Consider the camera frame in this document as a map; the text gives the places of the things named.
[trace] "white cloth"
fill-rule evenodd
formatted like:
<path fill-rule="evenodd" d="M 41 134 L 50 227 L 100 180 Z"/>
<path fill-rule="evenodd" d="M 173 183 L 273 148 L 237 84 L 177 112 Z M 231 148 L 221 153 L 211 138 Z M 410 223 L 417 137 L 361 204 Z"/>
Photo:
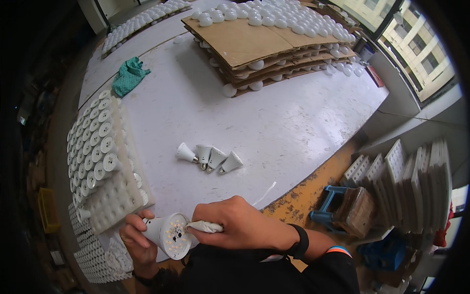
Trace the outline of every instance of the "white cloth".
<path fill-rule="evenodd" d="M 110 239 L 110 247 L 105 252 L 104 259 L 118 279 L 128 278 L 133 270 L 132 260 L 127 256 L 126 247 L 114 238 Z"/>
<path fill-rule="evenodd" d="M 224 227 L 222 227 L 218 223 L 206 222 L 206 221 L 190 222 L 186 225 L 186 227 L 191 227 L 196 230 L 200 230 L 202 232 L 207 232 L 207 233 L 216 233 L 216 232 L 224 231 Z"/>

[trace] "blue object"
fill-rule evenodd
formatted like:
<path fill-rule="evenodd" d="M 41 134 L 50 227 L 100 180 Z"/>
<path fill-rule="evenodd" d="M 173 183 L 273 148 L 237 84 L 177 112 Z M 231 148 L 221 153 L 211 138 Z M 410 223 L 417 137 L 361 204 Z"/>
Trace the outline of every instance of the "blue object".
<path fill-rule="evenodd" d="M 121 65 L 111 84 L 111 88 L 119 97 L 124 97 L 132 91 L 146 75 L 152 72 L 151 70 L 143 70 L 142 64 L 143 62 L 139 61 L 137 57 L 132 57 Z"/>
<path fill-rule="evenodd" d="M 325 191 L 328 191 L 328 195 L 326 196 L 325 201 L 320 207 L 320 210 L 313 210 L 308 214 L 308 217 L 314 222 L 319 222 L 325 227 L 327 227 L 330 231 L 335 234 L 346 234 L 345 231 L 337 230 L 332 225 L 333 223 L 333 213 L 327 212 L 326 209 L 330 205 L 331 201 L 335 194 L 343 194 L 346 192 L 347 187 L 335 187 L 335 186 L 326 186 Z"/>
<path fill-rule="evenodd" d="M 390 234 L 381 241 L 358 246 L 357 252 L 364 257 L 367 268 L 395 271 L 405 258 L 407 247 L 403 239 Z"/>

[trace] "rag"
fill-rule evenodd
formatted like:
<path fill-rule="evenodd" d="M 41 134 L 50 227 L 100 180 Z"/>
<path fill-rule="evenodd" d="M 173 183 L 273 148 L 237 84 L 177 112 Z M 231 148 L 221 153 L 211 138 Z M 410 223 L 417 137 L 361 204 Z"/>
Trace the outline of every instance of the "rag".
<path fill-rule="evenodd" d="M 111 88 L 119 97 L 124 97 L 132 89 L 134 89 L 142 79 L 151 73 L 151 70 L 142 69 L 142 61 L 137 57 L 125 61 L 119 68 L 119 72 L 114 77 Z"/>

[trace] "hand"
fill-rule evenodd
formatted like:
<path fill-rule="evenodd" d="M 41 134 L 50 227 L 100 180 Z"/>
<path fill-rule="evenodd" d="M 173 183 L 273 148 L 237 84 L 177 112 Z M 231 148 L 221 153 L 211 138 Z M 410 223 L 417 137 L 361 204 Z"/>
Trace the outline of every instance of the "hand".
<path fill-rule="evenodd" d="M 134 272 L 142 278 L 153 278 L 158 272 L 155 260 L 158 247 L 141 233 L 147 230 L 142 218 L 153 219 L 154 217 L 155 215 L 148 209 L 136 215 L 126 215 L 126 225 L 119 229 L 121 239 L 132 257 Z"/>
<path fill-rule="evenodd" d="M 193 222 L 215 222 L 223 225 L 224 231 L 206 233 L 188 228 L 199 242 L 226 249 L 277 249 L 285 251 L 300 241 L 297 231 L 283 222 L 267 217 L 240 196 L 198 204 L 193 213 Z"/>

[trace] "white table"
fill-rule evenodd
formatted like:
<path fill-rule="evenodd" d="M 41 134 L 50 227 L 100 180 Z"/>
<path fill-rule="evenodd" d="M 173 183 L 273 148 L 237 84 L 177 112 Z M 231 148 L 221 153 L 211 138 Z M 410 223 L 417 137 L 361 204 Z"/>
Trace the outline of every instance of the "white table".
<path fill-rule="evenodd" d="M 158 24 L 147 29 L 153 30 L 159 30 Z M 367 73 L 359 78 L 317 72 L 226 98 L 199 44 L 190 33 L 182 37 L 179 44 L 171 40 L 140 57 L 142 68 L 152 73 L 122 100 L 155 198 L 150 209 L 157 216 L 182 212 L 191 218 L 198 203 L 233 195 L 257 203 L 258 209 L 268 206 L 343 146 L 389 93 L 377 88 Z M 98 74 L 90 78 L 101 79 Z M 111 82 L 94 89 L 92 98 Z M 181 142 L 194 151 L 200 143 L 227 154 L 233 150 L 244 168 L 207 174 L 199 165 L 175 158 Z M 260 201 L 274 181 L 277 184 Z M 115 230 L 99 236 L 104 248 Z M 165 258 L 160 254 L 158 260 Z"/>
<path fill-rule="evenodd" d="M 78 108 L 92 96 L 109 78 L 113 77 L 119 70 L 121 64 L 134 56 L 139 57 L 150 48 L 153 48 L 179 34 L 187 32 L 181 22 L 182 18 L 190 16 L 197 9 L 206 10 L 214 8 L 220 3 L 229 3 L 228 0 L 197 0 L 191 2 L 193 9 L 184 11 L 175 16 L 164 19 L 129 39 L 116 51 L 101 59 L 102 44 L 93 52 L 83 79 L 82 90 Z"/>

